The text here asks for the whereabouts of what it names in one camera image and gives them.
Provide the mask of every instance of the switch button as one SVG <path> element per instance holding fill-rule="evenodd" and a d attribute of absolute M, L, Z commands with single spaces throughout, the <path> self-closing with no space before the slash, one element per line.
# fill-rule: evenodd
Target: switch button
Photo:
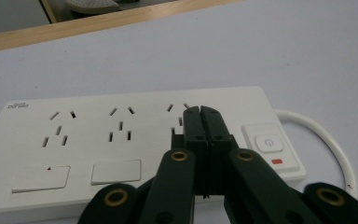
<path fill-rule="evenodd" d="M 23 167 L 14 178 L 12 193 L 63 189 L 66 186 L 70 167 Z"/>
<path fill-rule="evenodd" d="M 99 161 L 92 169 L 91 185 L 141 180 L 141 161 Z"/>
<path fill-rule="evenodd" d="M 255 138 L 255 143 L 257 144 L 258 149 L 265 153 L 279 152 L 283 150 L 283 143 L 278 135 L 258 135 Z"/>

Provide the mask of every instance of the white power cable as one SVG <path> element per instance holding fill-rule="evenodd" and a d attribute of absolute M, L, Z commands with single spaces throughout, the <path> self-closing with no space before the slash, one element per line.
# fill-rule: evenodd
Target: white power cable
<path fill-rule="evenodd" d="M 342 174 L 344 174 L 345 190 L 353 198 L 357 198 L 358 189 L 354 171 L 351 167 L 350 161 L 342 150 L 342 147 L 333 138 L 333 136 L 320 124 L 304 115 L 300 115 L 287 110 L 275 110 L 275 113 L 277 114 L 280 121 L 289 120 L 294 123 L 299 123 L 303 126 L 306 126 L 307 128 L 314 131 L 316 134 L 318 134 L 319 137 L 324 140 L 324 142 L 327 144 L 327 146 L 330 148 L 330 150 L 333 152 L 334 156 L 338 160 L 338 163 L 342 170 Z"/>

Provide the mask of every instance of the red indicator light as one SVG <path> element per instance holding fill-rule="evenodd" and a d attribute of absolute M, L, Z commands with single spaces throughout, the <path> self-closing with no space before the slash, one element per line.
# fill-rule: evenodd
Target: red indicator light
<path fill-rule="evenodd" d="M 283 161 L 281 159 L 272 160 L 272 164 L 281 164 Z"/>

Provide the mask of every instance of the table surface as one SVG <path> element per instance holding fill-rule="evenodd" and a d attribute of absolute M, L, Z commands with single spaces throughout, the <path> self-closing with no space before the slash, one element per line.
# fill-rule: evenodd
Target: table surface
<path fill-rule="evenodd" d="M 274 108 L 321 123 L 358 179 L 358 1 L 248 0 L 83 35 L 61 32 L 0 50 L 0 110 L 21 99 L 256 85 Z M 308 171 L 297 189 L 343 187 L 325 144 L 300 126 L 284 128 Z M 221 203 L 196 206 L 195 223 L 206 222 L 227 223 Z"/>
<path fill-rule="evenodd" d="M 180 0 L 150 7 L 140 7 L 100 16 L 64 21 L 0 34 L 0 50 L 11 49 L 72 35 L 114 28 L 140 21 L 151 21 L 192 10 L 224 5 L 240 0 Z"/>

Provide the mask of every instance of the power strip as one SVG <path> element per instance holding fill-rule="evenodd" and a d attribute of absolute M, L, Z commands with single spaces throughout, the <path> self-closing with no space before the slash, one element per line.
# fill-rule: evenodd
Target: power strip
<path fill-rule="evenodd" d="M 217 109 L 239 146 L 257 150 L 282 179 L 304 178 L 258 87 L 9 102 L 0 114 L 0 223 L 79 216 L 108 184 L 139 187 L 195 105 Z"/>

